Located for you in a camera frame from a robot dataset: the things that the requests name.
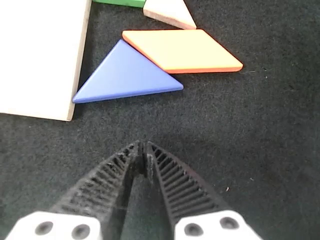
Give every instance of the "screw hole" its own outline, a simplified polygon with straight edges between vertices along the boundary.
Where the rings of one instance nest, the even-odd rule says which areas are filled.
[[[89,236],[90,227],[86,224],[76,226],[72,231],[72,238],[75,240],[83,240]]]
[[[54,224],[51,221],[45,221],[43,223],[40,223],[35,228],[35,234],[42,236],[50,233],[51,229],[53,228]]]
[[[189,223],[184,227],[184,233],[187,236],[198,237],[204,234],[204,231],[198,224]]]
[[[220,220],[223,229],[238,229],[239,223],[231,217],[224,217]]]

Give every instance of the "beige triangle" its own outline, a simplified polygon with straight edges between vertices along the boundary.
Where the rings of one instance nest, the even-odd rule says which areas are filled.
[[[181,29],[197,28],[184,0],[146,0],[143,14]]]

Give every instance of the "orange parallelogram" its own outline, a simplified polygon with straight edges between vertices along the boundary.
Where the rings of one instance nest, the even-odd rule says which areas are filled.
[[[237,72],[243,68],[201,29],[125,30],[122,37],[170,74]]]

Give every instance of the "wooden board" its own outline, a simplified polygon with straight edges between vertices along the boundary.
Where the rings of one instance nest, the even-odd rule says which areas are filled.
[[[126,30],[123,38],[170,74],[240,71],[243,64],[201,29]]]
[[[197,28],[184,0],[146,0],[143,14],[181,29]]]
[[[0,1],[0,113],[71,121],[90,6]]]

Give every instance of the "black felt surface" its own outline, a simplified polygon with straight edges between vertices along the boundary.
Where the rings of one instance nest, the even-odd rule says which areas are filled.
[[[186,3],[244,69],[175,75],[180,92],[77,105],[72,122],[1,114],[0,239],[137,139],[189,164],[265,240],[319,239],[319,1]],[[139,8],[93,3],[80,85],[123,30],[170,28]],[[163,239],[154,194],[135,181],[123,240]]]

